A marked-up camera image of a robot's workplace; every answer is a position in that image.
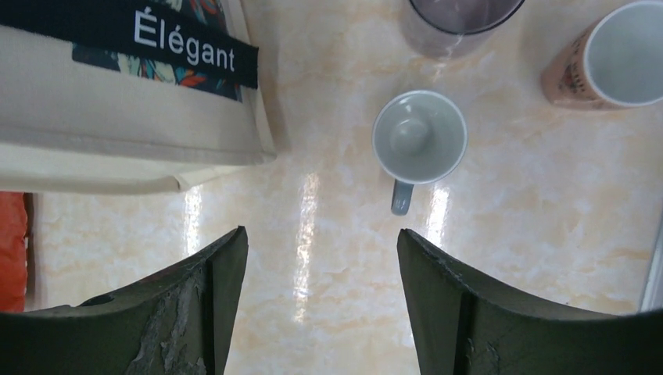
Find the salmon pink mug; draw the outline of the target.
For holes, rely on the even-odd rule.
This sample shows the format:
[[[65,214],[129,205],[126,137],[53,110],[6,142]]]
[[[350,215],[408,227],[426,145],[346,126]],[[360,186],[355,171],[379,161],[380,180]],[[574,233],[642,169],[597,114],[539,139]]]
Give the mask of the salmon pink mug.
[[[636,1],[587,27],[540,76],[553,105],[632,109],[662,100],[662,3]]]

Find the lilac mug black handle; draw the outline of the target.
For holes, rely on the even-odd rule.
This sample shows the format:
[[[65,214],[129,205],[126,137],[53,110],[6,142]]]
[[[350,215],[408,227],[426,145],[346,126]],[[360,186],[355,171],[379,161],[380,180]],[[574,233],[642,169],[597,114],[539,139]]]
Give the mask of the lilac mug black handle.
[[[407,0],[400,29],[406,43],[432,59],[471,54],[512,18],[524,0]]]

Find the beige canvas tote bag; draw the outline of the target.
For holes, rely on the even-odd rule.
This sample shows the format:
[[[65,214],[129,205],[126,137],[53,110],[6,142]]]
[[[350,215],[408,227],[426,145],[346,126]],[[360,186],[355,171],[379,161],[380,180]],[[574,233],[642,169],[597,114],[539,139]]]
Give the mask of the beige canvas tote bag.
[[[2,2],[2,190],[179,192],[276,154],[241,2]]]

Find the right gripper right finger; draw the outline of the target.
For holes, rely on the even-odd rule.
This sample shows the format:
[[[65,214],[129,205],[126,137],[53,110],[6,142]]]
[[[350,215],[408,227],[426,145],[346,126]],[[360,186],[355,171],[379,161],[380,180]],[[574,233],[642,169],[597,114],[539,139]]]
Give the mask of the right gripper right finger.
[[[483,273],[413,230],[397,252],[423,374],[659,374],[662,312],[616,316]]]

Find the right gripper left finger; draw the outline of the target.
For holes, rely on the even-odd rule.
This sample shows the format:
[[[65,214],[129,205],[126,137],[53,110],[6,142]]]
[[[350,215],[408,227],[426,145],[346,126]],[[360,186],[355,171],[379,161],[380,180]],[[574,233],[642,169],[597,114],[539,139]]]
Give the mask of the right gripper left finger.
[[[249,244],[237,227],[78,306],[1,315],[4,374],[222,374]]]

